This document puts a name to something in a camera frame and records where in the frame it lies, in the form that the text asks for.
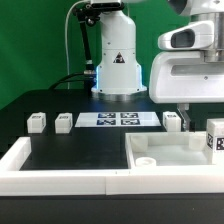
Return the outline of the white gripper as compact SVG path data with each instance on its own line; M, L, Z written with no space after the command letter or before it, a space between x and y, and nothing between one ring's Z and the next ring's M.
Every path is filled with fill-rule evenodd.
M178 103L189 131L188 103L224 102L224 63L206 63L202 51L160 53L152 63L149 96L155 103Z

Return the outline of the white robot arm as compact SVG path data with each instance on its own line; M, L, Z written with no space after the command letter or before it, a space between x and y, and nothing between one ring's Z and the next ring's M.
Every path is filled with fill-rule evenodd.
M188 130L191 103L224 102L224 0L166 0L188 25L158 38L161 52L151 67L149 86L142 85L136 61L135 23L123 0L90 0L101 14L102 60L93 93L128 98L147 90L155 103L175 103Z

